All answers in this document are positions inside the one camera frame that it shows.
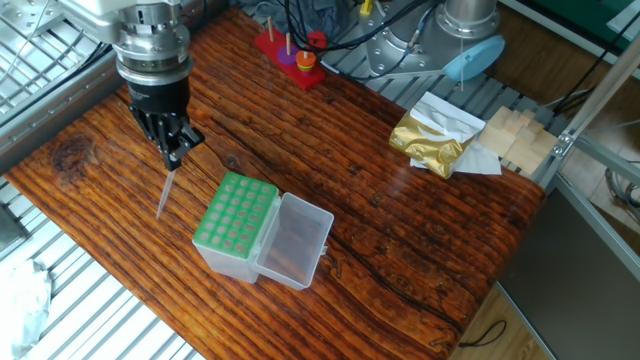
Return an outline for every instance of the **blue object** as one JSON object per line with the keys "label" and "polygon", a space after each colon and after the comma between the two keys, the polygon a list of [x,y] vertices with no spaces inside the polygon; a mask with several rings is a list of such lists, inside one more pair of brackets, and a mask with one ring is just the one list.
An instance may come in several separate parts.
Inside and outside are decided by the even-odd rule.
{"label": "blue object", "polygon": [[454,81],[470,80],[482,73],[500,57],[504,39],[496,35],[456,56],[442,69]]}

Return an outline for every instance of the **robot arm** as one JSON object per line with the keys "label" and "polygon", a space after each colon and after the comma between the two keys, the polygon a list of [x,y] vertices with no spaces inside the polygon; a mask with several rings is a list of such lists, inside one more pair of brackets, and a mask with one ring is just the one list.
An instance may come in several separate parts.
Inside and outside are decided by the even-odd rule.
{"label": "robot arm", "polygon": [[187,115],[189,30],[180,22],[180,0],[60,0],[67,18],[98,40],[112,44],[118,73],[129,86],[129,110],[166,168],[204,136]]}

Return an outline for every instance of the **gold foil bag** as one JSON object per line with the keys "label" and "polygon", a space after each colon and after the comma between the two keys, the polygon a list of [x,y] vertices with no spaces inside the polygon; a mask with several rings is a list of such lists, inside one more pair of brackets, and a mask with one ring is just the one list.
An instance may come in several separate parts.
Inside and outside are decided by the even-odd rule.
{"label": "gold foil bag", "polygon": [[473,138],[461,143],[445,136],[413,118],[410,112],[396,125],[389,144],[428,167],[434,173],[448,179],[454,163]]}

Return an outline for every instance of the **clear plastic lid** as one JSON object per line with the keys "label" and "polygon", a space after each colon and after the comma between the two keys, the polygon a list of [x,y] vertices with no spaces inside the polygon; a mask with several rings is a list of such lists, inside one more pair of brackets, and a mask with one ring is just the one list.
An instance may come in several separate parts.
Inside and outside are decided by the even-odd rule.
{"label": "clear plastic lid", "polygon": [[285,193],[267,228],[255,271],[296,290],[311,285],[333,214],[295,195]]}

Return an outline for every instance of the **wooden block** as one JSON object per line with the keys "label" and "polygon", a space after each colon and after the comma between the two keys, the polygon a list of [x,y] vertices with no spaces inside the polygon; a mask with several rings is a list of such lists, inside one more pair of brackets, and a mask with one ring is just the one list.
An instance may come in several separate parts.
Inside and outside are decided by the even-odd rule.
{"label": "wooden block", "polygon": [[518,135],[516,136],[516,138],[526,142],[527,144],[531,144],[533,143],[533,140],[536,139],[537,135],[537,133],[529,130],[529,128],[525,126],[520,129],[520,131],[518,131]]}
{"label": "wooden block", "polygon": [[524,116],[529,120],[535,120],[536,119],[536,113],[534,113],[533,111],[527,109],[525,111],[522,112],[522,115],[520,116]]}
{"label": "wooden block", "polygon": [[504,157],[529,174],[533,174],[544,160],[544,157],[533,151],[531,144],[527,144],[521,139],[516,139],[513,142]]}
{"label": "wooden block", "polygon": [[488,125],[484,127],[478,142],[484,145],[487,149],[490,149],[500,157],[504,157],[511,145],[516,140],[516,137],[501,129]]}
{"label": "wooden block", "polygon": [[518,131],[518,135],[516,137],[527,144],[531,144],[534,142],[538,134],[541,131],[544,131],[542,129],[542,124],[535,120],[530,120],[528,125],[523,126],[520,131]]}
{"label": "wooden block", "polygon": [[511,113],[511,116],[507,118],[507,121],[504,123],[502,127],[503,131],[506,131],[512,135],[518,135],[520,129],[522,129],[522,122],[520,121],[520,112],[514,111]]}
{"label": "wooden block", "polygon": [[527,126],[532,121],[533,121],[532,118],[520,114],[520,122],[522,123],[522,126]]}
{"label": "wooden block", "polygon": [[487,122],[487,125],[491,125],[494,128],[500,130],[504,127],[504,123],[511,116],[513,112],[506,107],[501,107],[496,111],[495,115]]}
{"label": "wooden block", "polygon": [[535,120],[531,120],[529,122],[529,124],[525,125],[527,127],[527,129],[529,131],[531,131],[534,134],[538,134],[541,131],[544,131],[544,126],[542,126],[542,124],[540,124],[539,122],[535,121]]}
{"label": "wooden block", "polygon": [[557,137],[543,130],[538,133],[538,136],[531,144],[531,148],[540,156],[546,157],[549,152],[553,150],[553,147],[556,146],[557,142]]}
{"label": "wooden block", "polygon": [[533,174],[557,141],[555,136],[544,130],[537,134],[532,143],[516,138],[504,157],[527,173]]}

